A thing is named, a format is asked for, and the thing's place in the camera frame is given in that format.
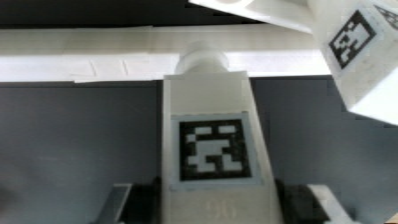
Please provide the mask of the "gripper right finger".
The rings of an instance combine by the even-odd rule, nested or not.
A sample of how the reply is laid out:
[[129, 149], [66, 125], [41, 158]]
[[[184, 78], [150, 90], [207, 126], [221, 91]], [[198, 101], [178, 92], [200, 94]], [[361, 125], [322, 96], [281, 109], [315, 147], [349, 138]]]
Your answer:
[[324, 222], [324, 224], [360, 224], [349, 216], [331, 188], [326, 185], [315, 184], [310, 184], [308, 187], [329, 217], [329, 220]]

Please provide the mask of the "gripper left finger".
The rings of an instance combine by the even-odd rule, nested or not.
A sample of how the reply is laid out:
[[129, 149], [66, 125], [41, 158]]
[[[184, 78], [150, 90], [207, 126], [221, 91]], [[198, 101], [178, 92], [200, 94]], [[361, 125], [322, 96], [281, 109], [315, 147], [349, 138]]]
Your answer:
[[129, 196], [132, 191], [130, 183], [118, 183], [113, 186], [111, 194], [105, 200], [97, 224], [120, 224], [121, 214], [127, 206]]

